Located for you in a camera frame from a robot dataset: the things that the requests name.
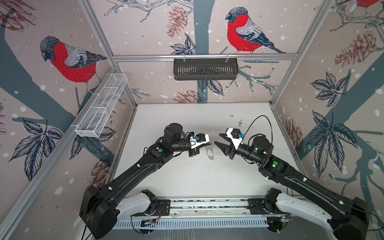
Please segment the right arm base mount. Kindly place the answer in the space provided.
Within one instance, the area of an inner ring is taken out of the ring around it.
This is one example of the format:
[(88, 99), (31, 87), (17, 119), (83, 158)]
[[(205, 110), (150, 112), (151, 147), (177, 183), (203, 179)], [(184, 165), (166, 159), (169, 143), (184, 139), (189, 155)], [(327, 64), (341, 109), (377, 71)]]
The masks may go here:
[(277, 206), (277, 197), (282, 193), (283, 192), (278, 189), (271, 188), (268, 190), (264, 198), (248, 199), (248, 206), (246, 208), (251, 211), (252, 215), (287, 215), (288, 213), (281, 211)]

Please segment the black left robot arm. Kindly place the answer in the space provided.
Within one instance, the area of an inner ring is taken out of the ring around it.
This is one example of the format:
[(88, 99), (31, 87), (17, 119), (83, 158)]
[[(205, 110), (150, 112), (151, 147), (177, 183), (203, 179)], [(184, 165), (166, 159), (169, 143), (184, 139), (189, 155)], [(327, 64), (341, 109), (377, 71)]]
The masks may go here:
[(207, 134), (186, 134), (178, 123), (166, 126), (164, 135), (148, 147), (129, 169), (111, 182), (99, 188), (91, 186), (85, 191), (79, 216), (86, 224), (86, 229), (99, 240), (126, 217), (155, 213), (158, 198), (151, 191), (143, 190), (130, 198), (126, 197), (127, 194), (172, 158), (183, 152), (194, 157), (200, 153), (200, 148), (210, 144)]

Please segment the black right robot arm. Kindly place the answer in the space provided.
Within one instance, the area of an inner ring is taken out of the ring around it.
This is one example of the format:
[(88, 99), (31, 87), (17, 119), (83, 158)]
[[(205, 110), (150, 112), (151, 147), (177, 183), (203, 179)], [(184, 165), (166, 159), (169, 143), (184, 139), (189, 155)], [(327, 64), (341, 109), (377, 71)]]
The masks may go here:
[(240, 134), (220, 134), (229, 145), (215, 142), (225, 156), (239, 155), (258, 165), (259, 172), (305, 197), (300, 200), (277, 189), (270, 189), (264, 198), (269, 213), (294, 214), (328, 230), (338, 240), (364, 240), (369, 219), (367, 203), (360, 198), (349, 199), (307, 178), (284, 160), (272, 154), (273, 145), (265, 135), (254, 137), (251, 145), (243, 143)]

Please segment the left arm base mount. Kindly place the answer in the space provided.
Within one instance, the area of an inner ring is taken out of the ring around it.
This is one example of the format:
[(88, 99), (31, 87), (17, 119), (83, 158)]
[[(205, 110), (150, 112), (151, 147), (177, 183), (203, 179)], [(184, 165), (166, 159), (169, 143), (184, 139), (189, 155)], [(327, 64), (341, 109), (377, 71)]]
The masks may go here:
[(141, 191), (148, 199), (149, 205), (145, 208), (143, 214), (145, 216), (169, 216), (171, 209), (171, 201), (170, 200), (162, 200), (158, 199), (151, 191), (143, 190)]

